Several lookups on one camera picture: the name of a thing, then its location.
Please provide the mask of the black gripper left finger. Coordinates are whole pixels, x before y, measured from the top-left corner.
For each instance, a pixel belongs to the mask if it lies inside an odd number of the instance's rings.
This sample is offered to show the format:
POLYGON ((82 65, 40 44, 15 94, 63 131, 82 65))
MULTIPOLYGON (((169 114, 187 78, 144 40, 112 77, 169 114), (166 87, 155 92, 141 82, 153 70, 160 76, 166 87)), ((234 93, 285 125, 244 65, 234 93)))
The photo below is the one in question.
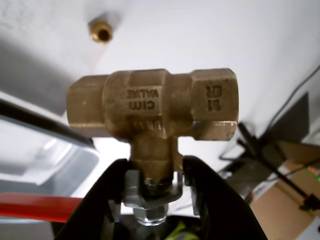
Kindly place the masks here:
POLYGON ((126 159, 113 162, 63 225, 56 240, 128 240, 129 231, 117 222, 124 189, 126 159))

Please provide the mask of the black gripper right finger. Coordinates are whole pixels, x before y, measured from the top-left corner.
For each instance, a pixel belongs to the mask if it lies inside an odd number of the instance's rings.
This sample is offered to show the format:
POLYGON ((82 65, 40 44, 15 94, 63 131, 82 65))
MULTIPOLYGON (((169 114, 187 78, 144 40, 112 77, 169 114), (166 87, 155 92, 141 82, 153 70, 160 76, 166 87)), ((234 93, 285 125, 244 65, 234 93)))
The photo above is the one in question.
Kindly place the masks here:
POLYGON ((250 206, 212 168, 195 156, 183 158, 193 212, 200 217, 202 240, 264 240, 250 206))

